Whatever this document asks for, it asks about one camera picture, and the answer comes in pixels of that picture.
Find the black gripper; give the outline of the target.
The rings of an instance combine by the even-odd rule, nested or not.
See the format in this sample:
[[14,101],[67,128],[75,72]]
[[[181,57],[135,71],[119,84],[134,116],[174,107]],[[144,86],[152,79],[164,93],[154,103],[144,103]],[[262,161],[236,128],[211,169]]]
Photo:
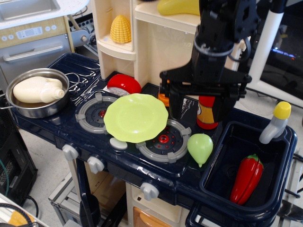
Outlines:
[[190,61],[179,68],[160,73],[160,92],[169,97],[172,118],[181,118],[184,95],[214,96],[213,117],[222,121],[239,98],[245,97],[246,86],[252,81],[247,73],[225,68],[227,56],[210,56],[192,50]]

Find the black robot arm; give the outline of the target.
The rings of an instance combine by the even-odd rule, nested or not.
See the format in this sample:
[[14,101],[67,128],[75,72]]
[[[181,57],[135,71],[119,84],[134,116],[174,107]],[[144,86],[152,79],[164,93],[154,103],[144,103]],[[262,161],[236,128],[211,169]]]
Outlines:
[[252,81],[247,73],[225,68],[234,44],[257,31],[259,17],[254,0],[201,0],[201,22],[196,28],[189,62],[160,73],[160,92],[169,98],[172,118],[181,119],[187,95],[210,96],[215,122],[222,121],[236,101],[246,95]]

